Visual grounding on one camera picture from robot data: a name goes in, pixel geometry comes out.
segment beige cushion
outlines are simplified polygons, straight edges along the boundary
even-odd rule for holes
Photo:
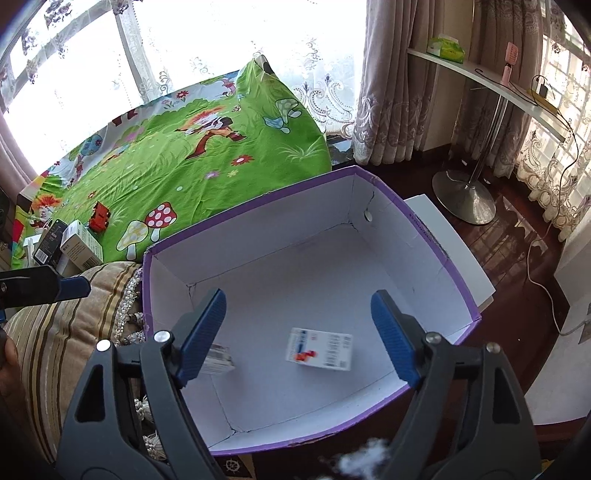
[[[113,262],[91,268],[82,274],[92,285],[89,297],[26,307],[7,323],[18,348],[33,433],[50,462],[86,361],[98,340],[112,339],[115,312],[139,267]]]

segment cable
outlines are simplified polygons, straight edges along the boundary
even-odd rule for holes
[[[503,85],[502,83],[499,83],[499,82],[497,82],[496,80],[493,80],[493,79],[491,79],[490,77],[487,77],[487,76],[484,74],[484,71],[483,71],[482,69],[474,69],[474,71],[475,71],[475,72],[476,72],[478,75],[481,75],[482,77],[484,77],[484,78],[486,78],[487,80],[489,80],[490,82],[492,82],[492,83],[496,83],[497,85],[501,85],[501,86],[503,86],[503,87],[505,87],[505,88],[508,88],[508,87],[506,87],[505,85]],[[544,79],[544,85],[545,85],[545,83],[546,83],[546,82],[548,82],[548,84],[550,84],[550,82],[548,81],[548,79],[547,79],[547,78],[546,78],[544,75],[541,75],[541,74],[534,75],[534,76],[531,78],[531,91],[532,91],[532,92],[534,91],[534,80],[535,80],[535,79],[538,79],[538,78],[542,78],[542,79]],[[539,104],[539,103],[536,101],[536,99],[535,99],[535,98],[533,98],[533,101],[532,101],[532,100],[530,100],[528,97],[526,97],[526,96],[525,96],[523,93],[521,93],[521,92],[519,91],[519,89],[517,88],[517,86],[516,86],[516,85],[514,85],[514,84],[513,84],[513,82],[509,82],[509,85],[511,85],[511,86],[513,87],[513,88],[509,88],[509,89],[510,89],[511,91],[513,91],[513,92],[517,93],[517,94],[518,94],[518,95],[519,95],[519,96],[520,96],[520,97],[521,97],[523,100],[525,100],[525,101],[527,101],[527,102],[531,103],[532,105],[539,106],[539,107],[543,108],[543,109],[544,109],[544,110],[546,110],[546,111],[547,111],[547,112],[548,112],[550,115],[552,115],[554,118],[556,118],[556,120],[558,120],[558,121],[559,121],[559,122],[560,122],[560,123],[561,123],[561,124],[562,124],[562,125],[563,125],[563,126],[566,128],[566,129],[567,129],[567,130],[569,130],[569,132],[572,134],[572,136],[573,136],[573,141],[574,141],[574,144],[575,144],[575,146],[577,147],[577,155],[576,155],[576,157],[574,158],[574,160],[573,160],[573,161],[572,161],[572,162],[571,162],[569,165],[567,165],[567,166],[566,166],[566,167],[563,169],[562,173],[560,174],[560,179],[558,180],[558,211],[556,212],[556,217],[554,218],[554,220],[556,220],[556,219],[558,218],[559,214],[560,214],[560,196],[561,196],[561,193],[562,193],[562,192],[561,192],[561,191],[562,191],[562,180],[563,180],[564,174],[566,173],[566,171],[567,171],[567,170],[568,170],[570,167],[572,167],[572,166],[573,166],[575,163],[577,163],[577,161],[578,161],[578,159],[579,159],[579,154],[580,154],[580,151],[579,151],[579,144],[577,143],[577,136],[576,136],[576,134],[574,133],[573,127],[570,125],[570,122],[569,122],[569,121],[568,121],[568,120],[567,120],[567,119],[564,117],[564,115],[563,115],[563,114],[560,112],[560,110],[557,110],[557,111],[558,111],[558,115],[560,115],[560,118],[561,118],[562,120],[561,120],[560,118],[558,118],[558,116],[557,116],[556,114],[554,114],[553,112],[551,112],[550,110],[548,110],[548,109],[547,109],[547,108],[546,108],[544,105],[540,105],[540,104]],[[554,98],[556,98],[556,96],[554,95],[554,91],[552,90],[552,88],[550,88],[550,90],[552,91],[552,96],[554,96]],[[558,322],[556,321],[556,314],[554,313],[554,300],[552,299],[552,295],[550,295],[550,292],[548,291],[548,289],[547,289],[546,287],[544,287],[544,286],[543,286],[541,283],[537,283],[536,281],[532,280],[532,279],[531,279],[531,275],[530,275],[530,253],[531,253],[531,247],[534,245],[534,242],[538,242],[538,241],[540,241],[540,242],[541,242],[541,241],[543,241],[543,240],[544,240],[544,239],[545,239],[545,238],[548,236],[548,233],[550,233],[550,228],[552,228],[552,220],[550,221],[550,224],[548,225],[548,228],[546,229],[546,233],[544,234],[544,236],[543,236],[542,238],[540,238],[540,239],[535,239],[535,238],[534,238],[534,239],[533,239],[533,240],[530,242],[530,246],[529,246],[529,248],[527,249],[527,255],[526,255],[526,257],[525,257],[525,264],[526,264],[526,266],[527,266],[527,279],[528,279],[528,280],[529,280],[531,283],[533,283],[534,285],[538,285],[539,287],[541,287],[541,288],[542,288],[542,289],[543,289],[543,290],[546,292],[546,295],[548,295],[548,298],[550,298],[550,305],[551,305],[551,308],[552,308],[552,319],[554,320],[554,325],[556,325],[556,329],[558,330],[558,335],[560,335],[560,336],[567,336],[567,335],[570,335],[571,333],[575,332],[576,330],[578,330],[578,329],[579,329],[579,328],[580,328],[582,325],[585,325],[585,324],[587,324],[587,323],[591,322],[591,319],[582,321],[582,322],[581,322],[581,323],[579,323],[579,324],[578,324],[578,325],[577,325],[575,328],[573,328],[573,329],[569,330],[569,331],[568,331],[568,332],[566,332],[566,333],[563,333],[563,332],[561,332],[561,331],[560,331],[560,328],[559,328],[559,326],[558,326]]]
[[[577,156],[574,158],[574,160],[569,165],[567,165],[563,169],[562,173],[560,174],[560,179],[558,180],[558,211],[556,212],[556,217],[554,219],[557,219],[558,218],[558,215],[560,214],[560,196],[561,196],[561,193],[562,193],[561,192],[562,191],[562,179],[563,179],[564,174],[566,173],[566,171],[570,167],[572,167],[578,161],[579,154],[580,154],[580,152],[579,152],[579,144],[577,143],[577,137],[576,137],[576,135],[574,133],[573,127],[570,125],[569,121],[566,118],[564,118],[564,116],[560,112],[560,110],[558,110],[558,114],[564,119],[564,121],[569,126],[569,131],[572,134],[574,144],[577,147]],[[575,332],[576,330],[578,330],[581,326],[589,323],[591,321],[591,319],[590,320],[583,320],[581,323],[579,323],[576,327],[570,329],[568,332],[561,332],[560,331],[560,327],[558,326],[558,322],[556,321],[556,314],[554,313],[554,300],[552,299],[552,295],[550,295],[550,292],[548,291],[548,289],[546,287],[544,287],[541,283],[538,283],[538,282],[536,282],[536,281],[534,281],[534,280],[531,279],[531,275],[530,275],[530,253],[531,253],[531,247],[534,245],[534,242],[544,240],[548,236],[548,233],[550,233],[550,229],[551,228],[552,228],[552,221],[550,221],[550,223],[548,224],[548,228],[546,229],[546,233],[544,234],[544,236],[542,238],[540,238],[539,240],[534,238],[530,242],[530,246],[527,249],[527,255],[525,256],[525,264],[527,266],[527,279],[531,283],[533,283],[534,285],[538,285],[539,287],[541,287],[546,292],[546,295],[548,295],[548,298],[550,299],[550,306],[552,308],[552,319],[554,320],[554,325],[556,325],[556,330],[558,330],[558,335],[561,336],[561,337],[566,337],[566,336],[570,335],[571,333]]]
[[[502,83],[499,83],[499,82],[497,82],[496,80],[493,80],[492,78],[490,78],[490,77],[487,77],[487,76],[484,74],[484,72],[483,72],[483,70],[482,70],[482,69],[474,69],[474,71],[475,71],[475,72],[476,72],[478,75],[480,75],[481,77],[484,77],[484,78],[486,78],[486,79],[487,79],[489,82],[496,83],[497,85],[500,85],[500,86],[502,86],[502,87],[508,88],[508,89],[509,89],[509,90],[511,90],[513,93],[516,93],[517,95],[519,95],[519,97],[520,97],[522,100],[525,100],[526,102],[528,102],[528,103],[530,103],[530,104],[532,104],[532,105],[534,105],[534,106],[539,106],[540,108],[544,109],[546,112],[548,112],[548,113],[549,113],[550,115],[552,115],[554,118],[556,118],[556,120],[558,120],[558,121],[560,122],[560,124],[561,124],[563,127],[565,127],[567,130],[569,129],[569,126],[568,126],[568,125],[566,125],[566,124],[565,124],[565,123],[564,123],[564,122],[563,122],[563,121],[562,121],[560,118],[558,118],[558,116],[557,116],[557,115],[556,115],[554,112],[551,112],[551,111],[550,111],[550,110],[548,110],[548,109],[547,109],[547,108],[546,108],[544,105],[541,105],[541,104],[539,104],[538,102],[536,102],[536,101],[535,101],[535,98],[534,98],[533,100],[532,100],[532,99],[530,99],[530,98],[529,98],[529,97],[528,97],[526,94],[522,93],[522,92],[519,90],[519,87],[518,87],[517,85],[515,85],[515,83],[513,83],[513,82],[509,82],[509,87],[507,87],[507,86],[503,85]],[[531,79],[531,87],[532,87],[532,88],[531,88],[531,91],[532,91],[532,92],[534,91],[534,79],[535,79],[536,77],[542,77],[543,79],[545,79],[545,80],[546,80],[546,82],[548,81],[548,79],[546,79],[546,77],[544,77],[543,75],[535,75],[534,77],[532,77],[532,79]]]

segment green tissue pack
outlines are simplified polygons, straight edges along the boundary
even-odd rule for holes
[[[439,35],[427,42],[427,53],[442,59],[464,63],[466,52],[455,38]]]

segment beige curtain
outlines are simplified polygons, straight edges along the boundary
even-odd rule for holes
[[[18,193],[36,176],[0,114],[0,188],[16,203]]]
[[[519,49],[511,81],[524,89],[540,72],[542,61],[542,17],[539,0],[475,0],[469,60],[502,74],[507,43]],[[452,137],[453,150],[478,158],[492,122],[498,95],[466,82],[462,105]],[[487,158],[494,175],[509,177],[527,136],[530,117],[507,106],[501,129]]]
[[[368,0],[353,153],[360,165],[409,160],[425,129],[435,64],[411,57],[441,31],[441,0]]]

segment green bedsheet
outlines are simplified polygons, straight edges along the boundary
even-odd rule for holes
[[[111,211],[96,235],[105,262],[140,261],[159,239],[329,170],[312,117],[252,60],[115,118],[35,179],[19,198],[12,267],[49,218],[86,224],[96,202]]]

